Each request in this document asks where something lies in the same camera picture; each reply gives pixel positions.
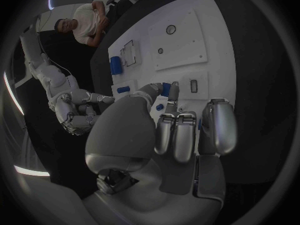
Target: humanoid robot arm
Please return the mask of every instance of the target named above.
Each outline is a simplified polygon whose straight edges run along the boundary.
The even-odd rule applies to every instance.
[[[20,36],[29,70],[45,89],[48,105],[60,124],[72,135],[82,135],[89,132],[99,118],[87,103],[112,104],[115,98],[80,89],[74,76],[65,76],[58,67],[51,65],[39,45],[37,20],[35,17],[29,29]]]

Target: white t-shirt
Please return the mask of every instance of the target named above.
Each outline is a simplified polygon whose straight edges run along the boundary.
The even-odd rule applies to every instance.
[[[73,30],[75,39],[81,44],[87,44],[89,37],[96,34],[100,22],[98,10],[94,10],[91,3],[81,5],[75,11],[73,19],[78,21],[77,27]]]

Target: light strip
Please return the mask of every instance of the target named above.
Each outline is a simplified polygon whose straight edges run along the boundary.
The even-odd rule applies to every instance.
[[[40,177],[50,177],[50,174],[46,171],[33,171],[33,170],[25,169],[22,167],[18,167],[18,166],[14,166],[14,168],[20,174],[40,176]]]
[[[50,0],[48,0],[48,7],[50,10],[54,9],[54,7],[51,7]]]
[[[17,106],[17,108],[20,110],[20,112],[24,115],[24,112],[20,106],[20,104],[18,103],[17,99],[15,98],[15,95],[13,94],[13,91],[11,90],[11,87],[10,87],[10,84],[9,84],[9,81],[8,81],[8,78],[6,76],[6,73],[4,72],[4,81],[5,81],[5,84],[6,84],[6,87],[8,89],[8,92],[12,98],[12,100],[14,101],[15,105]]]

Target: white table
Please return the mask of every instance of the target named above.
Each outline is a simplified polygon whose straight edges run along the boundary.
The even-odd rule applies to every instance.
[[[169,37],[163,34],[159,36],[158,30],[161,27],[165,29],[166,18],[169,17],[170,23],[174,23],[181,34],[176,31],[174,36],[168,35],[173,36],[168,41]],[[195,21],[190,22],[194,27],[188,28],[188,32],[187,30],[182,32],[180,26],[185,26],[184,21],[192,21],[195,17],[198,25]],[[139,44],[141,64],[123,66],[122,74],[112,76],[114,84],[112,91],[116,100],[149,83],[179,81],[178,107],[183,106],[185,111],[195,111],[197,123],[211,98],[227,98],[230,104],[235,105],[234,50],[226,23],[214,0],[176,0],[155,10],[133,25],[111,45],[108,49],[109,57],[120,56],[120,50],[130,40],[137,41]],[[166,51],[165,57],[160,57],[156,53],[160,41]],[[172,53],[177,43],[178,46],[182,44],[180,41],[186,45],[180,48],[180,52]],[[199,57],[194,56],[195,51],[199,52]],[[197,94],[189,91],[188,81],[192,79],[197,79]],[[130,92],[118,94],[117,88],[125,86],[130,86]],[[159,116],[165,112],[165,109],[156,110],[158,104],[163,104],[165,108],[167,98],[159,96],[152,107],[150,115],[156,123]],[[198,130],[196,134],[196,144],[198,144]]]

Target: cable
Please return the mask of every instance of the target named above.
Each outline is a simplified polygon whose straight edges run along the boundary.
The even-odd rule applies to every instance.
[[[52,14],[52,10],[50,10],[50,15],[49,15],[47,21],[44,23],[44,25],[43,25],[42,27],[41,27],[41,18],[39,18],[39,24],[38,24],[38,36],[37,36],[37,37],[38,37],[39,45],[40,45],[40,47],[41,47],[43,53],[47,56],[47,58],[48,58],[51,62],[55,63],[57,66],[61,67],[62,69],[67,70],[68,73],[72,76],[72,73],[71,73],[68,69],[64,68],[63,66],[57,64],[55,61],[53,61],[52,59],[50,59],[50,57],[47,55],[47,53],[45,52],[44,47],[43,47],[43,45],[42,45],[40,33],[41,33],[41,30],[43,29],[43,27],[44,27],[44,26],[46,25],[46,23],[48,22],[49,18],[51,17],[51,14]]]

